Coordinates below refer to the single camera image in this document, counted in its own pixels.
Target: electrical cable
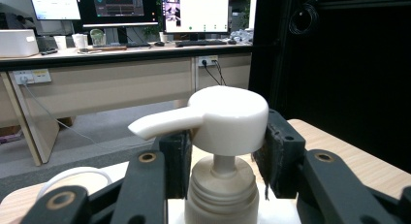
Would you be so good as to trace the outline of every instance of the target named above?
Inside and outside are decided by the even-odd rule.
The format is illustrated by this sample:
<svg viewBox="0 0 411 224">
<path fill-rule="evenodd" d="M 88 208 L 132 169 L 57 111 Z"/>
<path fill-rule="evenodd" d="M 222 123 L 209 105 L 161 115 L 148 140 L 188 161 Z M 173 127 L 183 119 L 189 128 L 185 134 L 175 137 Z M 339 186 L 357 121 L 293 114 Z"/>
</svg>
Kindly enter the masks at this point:
<svg viewBox="0 0 411 224">
<path fill-rule="evenodd" d="M 320 25 L 320 16 L 315 9 L 318 0 L 308 0 L 291 15 L 288 28 L 292 34 L 307 36 L 314 33 Z"/>
<path fill-rule="evenodd" d="M 46 111 L 46 113 L 47 113 L 53 120 L 55 120 L 57 123 L 61 124 L 61 125 L 64 126 L 65 128 L 67 128 L 67 129 L 75 132 L 75 133 L 78 134 L 79 136 L 81 136 L 81 137 L 83 137 L 83 138 L 85 138 L 85 139 L 90 140 L 90 141 L 93 142 L 95 145 L 97 145 L 97 146 L 99 146 L 99 147 L 101 147 L 101 148 L 104 148 L 104 149 L 115 149 L 115 148 L 119 148 L 119 147 L 121 147 L 121 146 L 131 147 L 131 146 L 137 145 L 137 144 L 120 144 L 120 145 L 116 145 L 116 146 L 112 146 L 112 147 L 104 147 L 104 146 L 96 143 L 92 138 L 90 138 L 90 137 L 88 137 L 88 136 L 85 136 L 85 135 L 79 133 L 77 130 L 75 130 L 75 129 L 69 127 L 69 126 L 67 126 L 66 124 L 64 124 L 63 122 L 59 121 L 57 118 L 55 118 L 55 117 L 51 114 L 51 112 L 37 99 L 37 97 L 33 94 L 33 92 L 32 92 L 32 91 L 30 90 L 30 88 L 27 86 L 27 80 L 21 80 L 21 81 L 22 81 L 22 84 L 24 85 L 24 87 L 26 88 L 26 90 L 28 91 L 28 93 L 30 94 L 30 96 L 34 99 L 34 101 L 35 101 L 44 111 Z"/>
<path fill-rule="evenodd" d="M 130 42 L 134 42 L 133 39 L 131 39 L 126 32 L 124 32 L 121 28 L 117 28 L 118 31 L 121 32 L 121 34 L 123 34 L 124 36 L 126 36 L 128 38 L 128 40 L 130 40 Z"/>
<path fill-rule="evenodd" d="M 43 187 L 40 189 L 39 193 L 37 194 L 36 201 L 39 201 L 39 199 L 41 199 L 43 197 L 43 195 L 50 189 L 50 187 L 52 185 L 54 185 L 55 183 L 57 183 L 58 181 L 60 181 L 61 179 L 64 179 L 64 178 L 69 177 L 69 176 L 75 176 L 75 175 L 78 175 L 78 174 L 83 174 L 83 173 L 93 173 L 93 174 L 98 174 L 98 175 L 104 176 L 107 180 L 106 186 L 112 184 L 111 177 L 101 169 L 97 169 L 97 168 L 93 168 L 93 167 L 72 168 L 72 169 L 69 169 L 69 170 L 66 170 L 66 171 L 63 171 L 63 172 L 57 174 L 56 176 L 51 178 L 49 181 L 47 181 L 43 185 Z"/>
<path fill-rule="evenodd" d="M 137 37 L 140 39 L 140 41 L 142 41 L 142 43 L 143 43 L 144 41 L 143 41 L 142 38 L 139 36 L 139 33 L 137 33 L 136 29 L 134 29 L 134 28 L 132 28 L 132 29 L 133 29 L 134 33 L 136 33 L 136 35 L 137 35 Z"/>
<path fill-rule="evenodd" d="M 205 66 L 205 70 L 208 72 L 208 74 L 212 76 L 212 78 L 217 82 L 217 84 L 221 85 L 220 82 L 218 82 L 218 80 L 215 78 L 215 76 L 213 76 L 212 73 L 206 67 L 206 61 L 203 60 L 202 63 L 203 63 L 203 66 Z"/>
<path fill-rule="evenodd" d="M 224 80 L 223 73 L 221 71 L 220 63 L 217 60 L 212 60 L 212 62 L 214 62 L 214 64 L 217 66 L 218 73 L 220 73 L 221 84 L 224 83 L 224 85 L 227 85 L 226 81 Z"/>
</svg>

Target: computer monitor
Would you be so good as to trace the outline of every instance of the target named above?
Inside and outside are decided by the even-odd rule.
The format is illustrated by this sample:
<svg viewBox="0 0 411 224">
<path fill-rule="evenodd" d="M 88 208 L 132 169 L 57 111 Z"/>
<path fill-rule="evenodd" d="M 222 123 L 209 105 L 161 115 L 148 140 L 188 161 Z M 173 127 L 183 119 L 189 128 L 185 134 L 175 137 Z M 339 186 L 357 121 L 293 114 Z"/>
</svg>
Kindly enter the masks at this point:
<svg viewBox="0 0 411 224">
<path fill-rule="evenodd" d="M 165 34 L 229 33 L 229 0 L 162 0 L 162 16 Z"/>
<path fill-rule="evenodd" d="M 83 28 L 158 24 L 156 0 L 77 0 Z"/>
<path fill-rule="evenodd" d="M 37 20 L 79 20 L 76 0 L 31 0 Z"/>
</svg>

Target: white bottle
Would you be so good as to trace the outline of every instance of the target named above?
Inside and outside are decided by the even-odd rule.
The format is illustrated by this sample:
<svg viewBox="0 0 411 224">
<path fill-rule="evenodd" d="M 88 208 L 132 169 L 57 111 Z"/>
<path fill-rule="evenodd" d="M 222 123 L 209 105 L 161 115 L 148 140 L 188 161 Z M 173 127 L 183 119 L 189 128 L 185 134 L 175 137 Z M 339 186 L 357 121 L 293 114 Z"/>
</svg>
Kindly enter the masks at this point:
<svg viewBox="0 0 411 224">
<path fill-rule="evenodd" d="M 213 86 L 193 94 L 188 107 L 145 116 L 129 129 L 144 139 L 191 129 L 192 143 L 213 153 L 193 168 L 185 203 L 187 224 L 255 224 L 259 192 L 251 167 L 236 155 L 259 149 L 269 106 L 257 93 Z"/>
</svg>

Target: desk surface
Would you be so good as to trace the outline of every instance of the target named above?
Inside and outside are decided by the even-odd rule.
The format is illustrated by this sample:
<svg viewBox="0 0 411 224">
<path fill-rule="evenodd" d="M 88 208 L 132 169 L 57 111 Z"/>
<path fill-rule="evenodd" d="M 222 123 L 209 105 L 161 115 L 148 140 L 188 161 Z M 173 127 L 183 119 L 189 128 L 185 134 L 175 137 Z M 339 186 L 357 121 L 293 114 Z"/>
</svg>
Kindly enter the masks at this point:
<svg viewBox="0 0 411 224">
<path fill-rule="evenodd" d="M 75 48 L 59 50 L 57 53 L 41 56 L 1 58 L 0 72 L 14 70 L 31 70 L 68 66 L 83 66 L 92 64 L 118 63 L 126 61 L 142 61 L 165 58 L 193 57 L 201 55 L 230 54 L 251 52 L 250 45 L 220 45 L 205 47 L 176 48 L 174 43 L 164 47 L 127 48 L 126 50 L 102 51 L 89 54 L 78 54 Z"/>
<path fill-rule="evenodd" d="M 411 186 L 411 175 L 406 172 L 301 120 L 292 119 L 289 123 L 305 138 L 307 150 L 325 149 L 339 155 L 365 185 L 395 198 L 399 198 L 404 187 Z M 206 155 L 208 153 L 195 148 L 192 165 Z M 241 158 L 251 165 L 257 182 L 262 182 L 258 168 L 251 161 L 250 155 L 243 155 Z M 125 162 L 106 167 L 104 170 L 116 181 L 124 177 L 127 165 L 128 163 Z M 62 180 L 55 186 L 81 184 L 88 189 L 89 193 L 93 193 L 102 188 L 105 183 L 102 176 L 84 174 Z M 42 186 L 42 184 L 33 185 L 8 195 L 0 205 L 0 223 L 9 223 L 24 215 L 34 204 Z"/>
</svg>

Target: power outlet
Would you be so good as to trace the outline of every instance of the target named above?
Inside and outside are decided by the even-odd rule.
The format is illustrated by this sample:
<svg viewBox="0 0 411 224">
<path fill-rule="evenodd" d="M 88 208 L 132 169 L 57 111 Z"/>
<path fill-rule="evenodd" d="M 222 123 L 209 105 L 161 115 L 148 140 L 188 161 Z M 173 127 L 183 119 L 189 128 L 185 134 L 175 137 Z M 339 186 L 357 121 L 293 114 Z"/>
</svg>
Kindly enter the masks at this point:
<svg viewBox="0 0 411 224">
<path fill-rule="evenodd" d="M 13 74 L 15 74 L 17 84 L 24 84 L 25 80 L 27 83 L 34 83 L 33 73 L 29 70 L 13 71 Z"/>
<path fill-rule="evenodd" d="M 13 71 L 17 84 L 40 83 L 51 81 L 48 69 Z"/>
<path fill-rule="evenodd" d="M 206 61 L 206 65 L 207 66 L 213 66 L 215 65 L 214 62 L 212 62 L 213 60 L 218 60 L 218 56 L 217 55 L 212 55 L 212 56 L 199 56 L 199 66 L 203 66 L 203 60 Z"/>
<path fill-rule="evenodd" d="M 50 77 L 50 73 L 48 72 L 48 69 L 33 70 L 32 73 L 33 73 L 33 79 L 35 83 L 51 81 L 51 77 Z"/>
</svg>

